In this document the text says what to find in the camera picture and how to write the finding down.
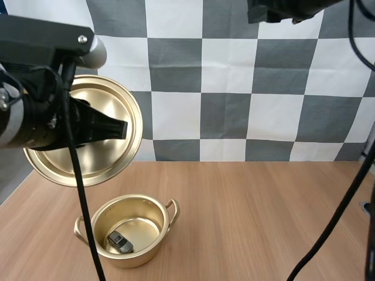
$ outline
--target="screw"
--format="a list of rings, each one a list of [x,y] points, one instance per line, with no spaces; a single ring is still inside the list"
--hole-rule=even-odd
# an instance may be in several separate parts
[[[0,100],[0,109],[3,110],[3,111],[8,110],[8,105],[5,103],[4,100]]]
[[[53,117],[48,123],[48,128],[50,129],[54,129],[56,127],[56,123],[57,123],[57,119],[56,119],[56,116]]]
[[[84,35],[80,35],[80,36],[78,37],[78,42],[79,42],[80,44],[85,44],[85,43],[87,42],[87,37],[84,36]]]
[[[297,23],[300,23],[300,22],[302,22],[302,19],[293,19],[293,20],[292,20],[292,23],[293,23],[294,25],[296,25]]]

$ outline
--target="pot lid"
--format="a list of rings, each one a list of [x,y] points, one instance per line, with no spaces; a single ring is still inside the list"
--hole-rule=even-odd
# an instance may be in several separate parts
[[[142,115],[133,95],[105,77],[76,76],[70,94],[88,101],[109,117],[128,122],[126,139],[107,139],[77,148],[83,183],[93,186],[116,176],[130,164],[142,139]],[[68,148],[24,151],[31,165],[43,177],[63,186],[77,185]]]

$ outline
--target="gold pot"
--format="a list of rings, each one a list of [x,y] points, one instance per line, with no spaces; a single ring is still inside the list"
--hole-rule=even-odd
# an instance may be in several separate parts
[[[171,220],[167,208],[175,206]],[[175,200],[163,205],[157,199],[143,194],[117,197],[104,204],[92,217],[91,225],[98,253],[120,268],[135,268],[150,261],[158,252],[165,235],[171,230],[180,214]],[[74,234],[88,245],[76,220]],[[107,241],[117,231],[133,244],[133,253],[120,253]]]

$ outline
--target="wooden table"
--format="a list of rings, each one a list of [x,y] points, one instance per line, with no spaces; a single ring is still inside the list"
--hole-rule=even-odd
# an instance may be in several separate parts
[[[145,193],[181,214],[157,256],[135,269],[103,261],[108,281],[286,280],[329,221],[358,163],[133,163],[86,189],[91,214],[108,200]],[[368,176],[327,243],[297,280],[364,280]],[[33,172],[0,206],[0,280],[97,280],[73,235],[77,192]]]

